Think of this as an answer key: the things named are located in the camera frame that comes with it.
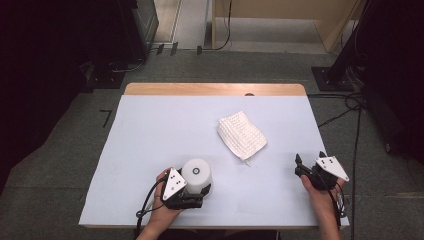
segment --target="white towel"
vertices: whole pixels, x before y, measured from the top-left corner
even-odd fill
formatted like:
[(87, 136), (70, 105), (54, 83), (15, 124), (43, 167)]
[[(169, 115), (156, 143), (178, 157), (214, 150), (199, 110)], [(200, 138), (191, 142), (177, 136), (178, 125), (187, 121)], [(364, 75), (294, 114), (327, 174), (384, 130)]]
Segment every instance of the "white towel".
[(248, 165), (247, 159), (267, 144), (265, 136), (243, 111), (219, 119), (218, 133), (231, 152)]

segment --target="table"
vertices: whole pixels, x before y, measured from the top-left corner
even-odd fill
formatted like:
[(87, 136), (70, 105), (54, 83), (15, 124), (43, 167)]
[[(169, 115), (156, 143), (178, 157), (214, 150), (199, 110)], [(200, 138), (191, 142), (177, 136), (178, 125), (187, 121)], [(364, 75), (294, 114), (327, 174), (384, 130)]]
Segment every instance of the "table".
[[(217, 121), (243, 110), (267, 137), (251, 167), (232, 154)], [(131, 83), (103, 149), (80, 225), (134, 227), (155, 177), (192, 158), (212, 169), (211, 193), (171, 228), (284, 229), (316, 227), (307, 192), (294, 174), (295, 154), (312, 165), (324, 151), (299, 84)], [(148, 221), (146, 215), (142, 224)], [(342, 226), (349, 224), (342, 219)]]
[[(212, 0), (212, 48), (216, 18), (228, 17), (230, 0)], [(364, 0), (232, 0), (231, 18), (311, 19), (327, 52), (332, 52), (349, 20), (357, 19)]]

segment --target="gray carpet floor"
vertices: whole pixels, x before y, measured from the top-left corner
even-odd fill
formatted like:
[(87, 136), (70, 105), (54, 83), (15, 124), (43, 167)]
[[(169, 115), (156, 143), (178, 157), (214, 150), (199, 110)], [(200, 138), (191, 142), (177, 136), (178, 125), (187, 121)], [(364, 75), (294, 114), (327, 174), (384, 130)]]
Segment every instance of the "gray carpet floor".
[[(120, 96), (131, 82), (300, 83), (320, 93), (311, 66), (331, 66), (333, 54), (177, 51), (152, 52), (125, 76), (121, 89), (81, 93), (46, 143), (19, 163), (0, 197), (0, 239), (132, 239), (131, 229), (78, 225), (85, 196), (112, 126)], [(311, 98), (318, 124), (346, 109), (340, 99)], [(103, 127), (107, 113), (112, 117)], [(358, 112), (320, 128), (327, 153), (353, 173)], [(367, 109), (362, 110), (356, 159), (355, 239), (424, 239), (424, 166), (388, 155), (385, 140)], [(352, 221), (352, 183), (344, 187)], [(284, 230), (283, 239), (318, 239), (317, 230)], [(351, 227), (341, 230), (350, 239)]]

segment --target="white tabletop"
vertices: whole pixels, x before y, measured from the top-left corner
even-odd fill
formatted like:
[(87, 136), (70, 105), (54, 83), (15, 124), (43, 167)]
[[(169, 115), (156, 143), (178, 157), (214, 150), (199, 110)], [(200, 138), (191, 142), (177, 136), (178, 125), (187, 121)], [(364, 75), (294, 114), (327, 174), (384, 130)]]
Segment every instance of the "white tabletop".
[[(251, 167), (217, 133), (218, 119), (238, 111), (268, 140)], [(155, 177), (202, 158), (212, 170), (212, 192), (202, 208), (185, 210), (172, 228), (317, 226), (294, 159), (299, 153), (312, 166), (319, 151), (325, 148), (306, 96), (124, 95), (79, 224), (134, 227)], [(341, 223), (349, 225), (347, 218)]]

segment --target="hand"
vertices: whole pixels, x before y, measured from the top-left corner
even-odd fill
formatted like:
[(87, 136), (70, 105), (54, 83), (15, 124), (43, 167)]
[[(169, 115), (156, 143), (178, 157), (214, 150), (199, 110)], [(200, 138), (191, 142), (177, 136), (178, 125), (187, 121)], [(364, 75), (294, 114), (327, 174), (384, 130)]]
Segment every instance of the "hand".
[[(159, 176), (156, 177), (156, 181), (163, 178), (165, 176), (166, 171), (164, 170)], [(162, 193), (163, 182), (159, 183), (155, 189), (154, 193), (154, 201), (152, 209), (156, 209), (152, 211), (150, 215), (149, 222), (144, 227), (141, 234), (138, 236), (137, 240), (153, 240), (157, 239), (160, 234), (162, 234), (168, 227), (174, 222), (175, 218), (182, 212), (182, 210), (171, 210), (163, 205), (160, 200), (160, 196)]]
[[(321, 240), (340, 239), (334, 206), (330, 195), (327, 191), (316, 190), (306, 175), (302, 175), (300, 178), (302, 179), (303, 187), (306, 189), (306, 191), (308, 191), (312, 208), (314, 209), (315, 215), (318, 219), (318, 224), (321, 231)], [(337, 179), (337, 183), (341, 188), (343, 186), (344, 180), (339, 178)], [(336, 185), (336, 187), (331, 191), (336, 201), (336, 188), (339, 186)]]

